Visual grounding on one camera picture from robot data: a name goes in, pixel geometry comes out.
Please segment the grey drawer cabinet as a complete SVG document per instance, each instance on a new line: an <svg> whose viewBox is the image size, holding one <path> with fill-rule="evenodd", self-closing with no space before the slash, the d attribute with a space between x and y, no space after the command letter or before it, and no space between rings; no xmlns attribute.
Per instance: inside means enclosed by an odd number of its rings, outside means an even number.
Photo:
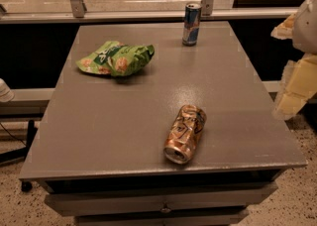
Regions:
<svg viewBox="0 0 317 226"><path fill-rule="evenodd" d="M181 24L83 26L66 59L20 176L77 226L229 225L306 163L229 24L201 25L185 46ZM115 40L153 45L126 78L87 75L76 62ZM183 105L207 120L193 158L164 144Z"/></svg>

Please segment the green chip bag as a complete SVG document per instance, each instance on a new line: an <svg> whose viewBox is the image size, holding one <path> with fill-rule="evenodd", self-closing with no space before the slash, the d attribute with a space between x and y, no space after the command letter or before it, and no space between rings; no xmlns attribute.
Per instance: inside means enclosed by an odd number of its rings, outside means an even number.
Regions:
<svg viewBox="0 0 317 226"><path fill-rule="evenodd" d="M76 64L81 71L90 74L129 76L144 68L154 54L153 45L124 45L118 41L107 41Z"/></svg>

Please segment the blue energy drink can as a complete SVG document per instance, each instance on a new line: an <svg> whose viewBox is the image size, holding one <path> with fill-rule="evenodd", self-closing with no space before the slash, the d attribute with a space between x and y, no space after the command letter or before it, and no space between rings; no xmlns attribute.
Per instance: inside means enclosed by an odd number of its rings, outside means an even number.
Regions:
<svg viewBox="0 0 317 226"><path fill-rule="evenodd" d="M199 3L188 3L185 6L182 42L186 46L194 46L197 43L201 9Z"/></svg>

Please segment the black chair base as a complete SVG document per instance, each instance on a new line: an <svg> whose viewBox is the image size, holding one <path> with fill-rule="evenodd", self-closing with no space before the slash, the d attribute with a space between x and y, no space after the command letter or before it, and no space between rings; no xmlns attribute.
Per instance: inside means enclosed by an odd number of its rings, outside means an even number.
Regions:
<svg viewBox="0 0 317 226"><path fill-rule="evenodd" d="M20 141L24 147L17 149L17 150L13 150L13 151L9 151L9 152L5 152L0 154L0 164L4 164L4 163L9 163L12 162L14 160L23 158L25 159L29 149L34 141L34 138L36 136L36 133L38 131L38 128L35 126L35 121L34 120L30 120L28 122L28 128L27 128L27 136L26 136L26 141L23 141L15 136L13 136L4 126L2 123L0 123L0 127L13 139Z"/></svg>

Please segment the white object at left edge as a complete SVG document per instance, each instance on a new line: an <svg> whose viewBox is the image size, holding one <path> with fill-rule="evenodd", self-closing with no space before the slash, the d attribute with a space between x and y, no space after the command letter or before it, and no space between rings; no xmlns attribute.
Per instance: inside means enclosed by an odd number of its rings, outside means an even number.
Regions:
<svg viewBox="0 0 317 226"><path fill-rule="evenodd" d="M13 90L0 78L0 102L9 102L14 98Z"/></svg>

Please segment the orange soda can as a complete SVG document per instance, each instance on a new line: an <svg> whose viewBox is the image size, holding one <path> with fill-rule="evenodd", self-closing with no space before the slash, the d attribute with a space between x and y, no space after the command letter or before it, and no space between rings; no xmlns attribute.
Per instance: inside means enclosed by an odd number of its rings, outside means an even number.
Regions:
<svg viewBox="0 0 317 226"><path fill-rule="evenodd" d="M170 128L163 152L172 162L185 165L194 156L207 116L195 105L183 105Z"/></svg>

